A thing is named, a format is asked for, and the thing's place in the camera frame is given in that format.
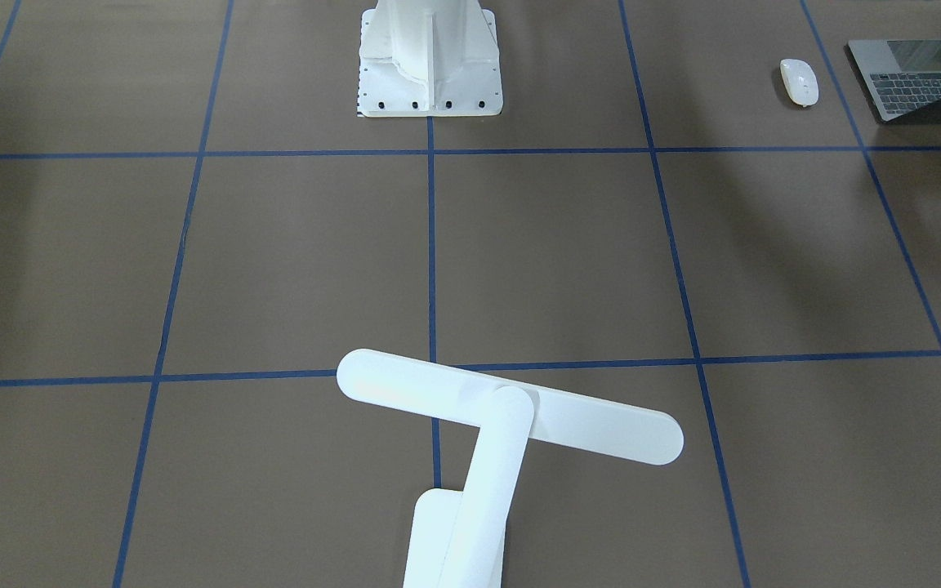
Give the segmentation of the white computer mouse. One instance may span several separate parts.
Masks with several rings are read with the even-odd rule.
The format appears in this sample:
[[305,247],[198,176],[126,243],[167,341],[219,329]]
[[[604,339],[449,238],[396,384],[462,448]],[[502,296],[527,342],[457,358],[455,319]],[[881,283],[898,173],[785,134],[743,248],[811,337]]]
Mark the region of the white computer mouse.
[[813,67],[798,59],[780,60],[779,73],[788,99],[802,108],[810,108],[820,100],[818,79]]

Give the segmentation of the grey laptop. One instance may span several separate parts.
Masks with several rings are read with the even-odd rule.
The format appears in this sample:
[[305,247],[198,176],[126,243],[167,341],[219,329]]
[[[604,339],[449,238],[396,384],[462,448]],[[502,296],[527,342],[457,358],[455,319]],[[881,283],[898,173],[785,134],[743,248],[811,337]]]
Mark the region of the grey laptop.
[[847,49],[884,124],[941,124],[941,38],[850,40]]

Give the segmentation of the white desk lamp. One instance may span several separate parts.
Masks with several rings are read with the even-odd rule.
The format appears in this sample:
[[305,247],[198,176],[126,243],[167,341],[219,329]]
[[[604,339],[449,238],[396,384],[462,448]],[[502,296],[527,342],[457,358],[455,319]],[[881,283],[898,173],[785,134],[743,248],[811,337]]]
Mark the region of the white desk lamp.
[[352,350],[337,386],[366,404],[477,428],[461,490],[432,488],[413,511],[406,587],[501,585],[506,525],[530,440],[664,466],[682,454],[669,414],[463,371],[385,351]]

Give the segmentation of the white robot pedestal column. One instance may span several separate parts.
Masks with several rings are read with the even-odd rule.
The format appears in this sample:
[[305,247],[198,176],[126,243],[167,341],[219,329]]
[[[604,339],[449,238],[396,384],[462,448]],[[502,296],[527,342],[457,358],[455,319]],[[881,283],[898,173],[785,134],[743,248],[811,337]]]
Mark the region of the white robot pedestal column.
[[478,1],[378,1],[362,12],[356,113],[492,117],[504,108],[496,16]]

